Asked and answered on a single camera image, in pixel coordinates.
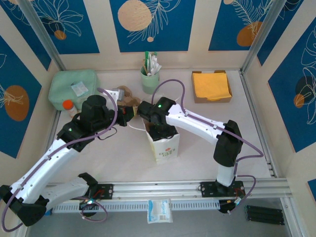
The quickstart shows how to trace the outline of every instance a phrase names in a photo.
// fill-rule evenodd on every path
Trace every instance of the green plastic container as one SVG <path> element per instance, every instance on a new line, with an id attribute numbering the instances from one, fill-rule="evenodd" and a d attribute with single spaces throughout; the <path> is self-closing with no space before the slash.
<path id="1" fill-rule="evenodd" d="M 88 91 L 77 96 L 72 85 L 82 82 Z M 63 71 L 54 75 L 50 86 L 48 99 L 57 110 L 65 110 L 63 102 L 65 100 L 72 100 L 75 107 L 81 110 L 82 103 L 90 96 L 99 94 L 97 88 L 99 87 L 99 79 L 94 70 L 79 70 L 79 71 Z"/>
<path id="2" fill-rule="evenodd" d="M 140 70 L 140 75 L 142 77 L 143 91 L 146 94 L 152 95 L 154 90 L 159 85 L 159 72 L 153 76 L 147 76 L 145 74 L 145 69 L 142 67 Z"/>

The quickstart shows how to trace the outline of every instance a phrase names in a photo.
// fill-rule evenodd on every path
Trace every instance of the white packet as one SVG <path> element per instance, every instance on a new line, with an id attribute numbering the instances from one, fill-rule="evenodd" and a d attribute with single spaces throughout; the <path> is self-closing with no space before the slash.
<path id="1" fill-rule="evenodd" d="M 172 223 L 170 199 L 148 200 L 147 222 Z"/>

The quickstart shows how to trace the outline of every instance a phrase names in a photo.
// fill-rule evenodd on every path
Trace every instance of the white table surface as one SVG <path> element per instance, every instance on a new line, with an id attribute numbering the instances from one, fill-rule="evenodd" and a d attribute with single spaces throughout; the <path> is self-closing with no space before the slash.
<path id="1" fill-rule="evenodd" d="M 160 81 L 179 79 L 186 87 L 185 108 L 204 117 L 238 123 L 244 139 L 261 149 L 259 137 L 252 119 L 249 105 L 244 94 L 238 71 L 227 71 L 233 97 L 229 103 L 195 104 L 191 83 L 192 70 L 161 70 Z M 108 71 L 98 73 L 101 87 L 112 89 L 126 85 L 133 96 L 148 100 L 150 95 L 141 88 L 139 71 Z M 159 95 L 177 99 L 182 87 L 176 82 L 162 86 Z M 57 132 L 71 119 L 67 112 L 62 112 Z M 143 128 L 139 117 L 130 124 Z M 178 157 L 164 164 L 156 164 L 148 138 L 144 131 L 116 125 L 118 133 L 105 141 L 96 139 L 87 145 L 67 166 L 54 177 L 52 182 L 67 182 L 87 172 L 99 182 L 133 182 L 133 181 L 183 181 L 216 179 L 217 163 L 213 159 L 215 146 L 202 138 L 178 128 L 180 144 Z M 256 154 L 243 145 L 239 157 Z M 237 174 L 251 174 L 257 178 L 269 178 L 270 173 L 265 158 L 246 159 L 239 163 Z"/>

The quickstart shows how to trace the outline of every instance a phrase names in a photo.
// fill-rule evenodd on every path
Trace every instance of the pen holder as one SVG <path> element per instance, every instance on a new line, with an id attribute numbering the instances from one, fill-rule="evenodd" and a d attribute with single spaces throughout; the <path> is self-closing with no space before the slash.
<path id="1" fill-rule="evenodd" d="M 143 91 L 146 94 L 152 95 L 156 87 L 159 85 L 159 72 L 153 76 L 147 76 L 144 67 L 140 70 L 140 75 L 142 77 Z"/>

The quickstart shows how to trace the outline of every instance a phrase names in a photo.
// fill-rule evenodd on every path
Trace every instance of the yellow sponge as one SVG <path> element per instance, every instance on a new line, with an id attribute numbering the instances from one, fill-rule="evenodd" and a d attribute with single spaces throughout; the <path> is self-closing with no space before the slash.
<path id="1" fill-rule="evenodd" d="M 226 73 L 193 73 L 196 95 L 207 100 L 230 98 Z"/>

